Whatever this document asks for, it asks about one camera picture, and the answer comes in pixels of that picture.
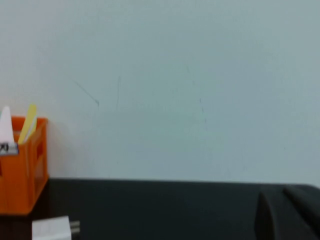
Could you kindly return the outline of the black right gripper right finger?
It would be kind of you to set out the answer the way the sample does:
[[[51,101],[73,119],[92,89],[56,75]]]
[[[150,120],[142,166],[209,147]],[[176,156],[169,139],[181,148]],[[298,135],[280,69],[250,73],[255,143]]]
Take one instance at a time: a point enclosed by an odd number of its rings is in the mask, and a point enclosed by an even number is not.
[[[320,232],[320,202],[312,198],[305,191],[287,186],[283,193],[293,204],[296,211],[302,216],[304,221],[316,232]]]

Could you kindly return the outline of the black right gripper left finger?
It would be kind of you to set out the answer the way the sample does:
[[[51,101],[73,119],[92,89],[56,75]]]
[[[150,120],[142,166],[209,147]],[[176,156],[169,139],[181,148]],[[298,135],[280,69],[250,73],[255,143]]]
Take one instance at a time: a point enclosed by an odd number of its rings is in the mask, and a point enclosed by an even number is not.
[[[277,240],[275,211],[265,192],[258,194],[254,219],[254,232],[257,240]]]

